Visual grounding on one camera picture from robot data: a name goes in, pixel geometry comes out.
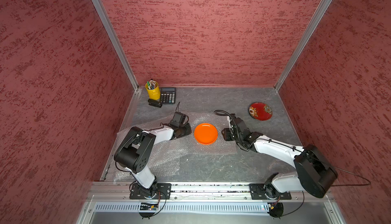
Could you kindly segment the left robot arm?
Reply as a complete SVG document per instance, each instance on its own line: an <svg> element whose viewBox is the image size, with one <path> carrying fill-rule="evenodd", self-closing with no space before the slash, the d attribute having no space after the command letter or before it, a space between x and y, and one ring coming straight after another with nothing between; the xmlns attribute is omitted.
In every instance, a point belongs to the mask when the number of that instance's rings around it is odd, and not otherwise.
<svg viewBox="0 0 391 224"><path fill-rule="evenodd" d="M157 178L151 172L148 161L155 144L182 138L192 132L189 123L175 127L163 124L159 128L143 130L132 127L114 153L118 170L129 172L135 179L130 187L130 197L155 199L159 197Z"/></svg>

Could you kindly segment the bubble pink plate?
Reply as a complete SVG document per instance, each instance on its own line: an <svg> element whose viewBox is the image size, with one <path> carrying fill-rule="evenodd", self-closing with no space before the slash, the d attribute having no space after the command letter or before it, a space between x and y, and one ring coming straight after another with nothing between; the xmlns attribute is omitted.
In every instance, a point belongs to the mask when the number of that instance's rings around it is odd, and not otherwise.
<svg viewBox="0 0 391 224"><path fill-rule="evenodd" d="M190 123L162 123L154 129L126 128L117 134L114 162L120 170L135 174L147 167L173 163L183 154L183 150L175 147L191 133Z"/></svg>

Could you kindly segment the red floral dinner plate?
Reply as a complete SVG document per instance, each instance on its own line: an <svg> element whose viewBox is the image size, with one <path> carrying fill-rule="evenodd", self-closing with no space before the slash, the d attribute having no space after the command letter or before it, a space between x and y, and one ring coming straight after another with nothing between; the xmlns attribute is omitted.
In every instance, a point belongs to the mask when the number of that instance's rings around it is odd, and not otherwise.
<svg viewBox="0 0 391 224"><path fill-rule="evenodd" d="M272 108L262 102L252 103L249 106L248 111L252 118L259 121L267 121L272 117Z"/></svg>

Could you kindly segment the bubble orange plate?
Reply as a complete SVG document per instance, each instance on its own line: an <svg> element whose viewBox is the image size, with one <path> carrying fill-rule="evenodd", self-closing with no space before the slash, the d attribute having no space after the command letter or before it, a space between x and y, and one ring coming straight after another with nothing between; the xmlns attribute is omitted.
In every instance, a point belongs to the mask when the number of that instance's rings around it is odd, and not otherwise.
<svg viewBox="0 0 391 224"><path fill-rule="evenodd" d="M225 141L221 134L221 131L229 126L226 117L219 117L213 113L194 113L187 111L185 114L190 118L189 123L192 129L192 134L179 139L164 142L164 149L178 157L187 154L230 155L237 153L236 144L232 141ZM197 142L195 139L195 129L202 123L211 124L217 129L217 139L214 143L203 145Z"/></svg>

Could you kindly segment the orange dinner plate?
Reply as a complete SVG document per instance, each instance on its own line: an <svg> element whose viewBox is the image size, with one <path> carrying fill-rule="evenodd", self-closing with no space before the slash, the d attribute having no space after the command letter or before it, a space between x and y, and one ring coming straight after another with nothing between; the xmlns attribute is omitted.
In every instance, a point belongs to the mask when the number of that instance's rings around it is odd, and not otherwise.
<svg viewBox="0 0 391 224"><path fill-rule="evenodd" d="M201 123L194 130L194 138L202 145L213 144L218 138L217 128L209 123Z"/></svg>

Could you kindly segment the clear bubble wrap sheet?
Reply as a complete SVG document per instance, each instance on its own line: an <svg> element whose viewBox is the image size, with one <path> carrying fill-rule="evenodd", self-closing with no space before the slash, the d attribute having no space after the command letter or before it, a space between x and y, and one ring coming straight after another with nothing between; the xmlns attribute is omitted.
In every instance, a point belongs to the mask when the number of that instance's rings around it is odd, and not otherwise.
<svg viewBox="0 0 391 224"><path fill-rule="evenodd" d="M124 171L124 168L117 164L117 167ZM158 178L171 177L179 172L179 158L166 158L162 155L152 155L148 161L148 167ZM119 171L112 159L105 175L105 181L133 181L134 177L130 172Z"/></svg>

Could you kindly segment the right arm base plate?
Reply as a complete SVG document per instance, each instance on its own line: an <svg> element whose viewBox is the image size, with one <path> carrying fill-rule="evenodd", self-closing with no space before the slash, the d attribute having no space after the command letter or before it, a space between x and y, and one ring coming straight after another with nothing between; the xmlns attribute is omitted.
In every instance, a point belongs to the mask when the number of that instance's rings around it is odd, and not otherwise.
<svg viewBox="0 0 391 224"><path fill-rule="evenodd" d="M249 184L249 192L252 200L291 200L289 192L278 192L271 184Z"/></svg>

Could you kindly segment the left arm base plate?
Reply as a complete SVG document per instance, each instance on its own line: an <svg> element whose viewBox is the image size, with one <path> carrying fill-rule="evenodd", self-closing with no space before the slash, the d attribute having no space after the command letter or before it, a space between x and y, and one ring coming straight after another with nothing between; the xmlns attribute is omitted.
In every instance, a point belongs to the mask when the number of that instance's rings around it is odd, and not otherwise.
<svg viewBox="0 0 391 224"><path fill-rule="evenodd" d="M159 198L168 200L171 195L172 184L155 183L150 188L144 188L138 183L129 187L131 200L157 200Z"/></svg>

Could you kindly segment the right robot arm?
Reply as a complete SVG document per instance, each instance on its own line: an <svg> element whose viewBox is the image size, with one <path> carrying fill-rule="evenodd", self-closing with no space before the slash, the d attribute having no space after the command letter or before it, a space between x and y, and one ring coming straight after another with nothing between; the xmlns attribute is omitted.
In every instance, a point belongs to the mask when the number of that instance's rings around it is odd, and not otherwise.
<svg viewBox="0 0 391 224"><path fill-rule="evenodd" d="M323 198L338 178L336 169L314 145L289 145L258 132L247 134L239 141L241 134L229 128L223 129L222 135L225 141L235 141L245 150L269 155L294 168L291 173L272 174L260 190L254 191L267 199L276 200L291 191L304 191L316 198Z"/></svg>

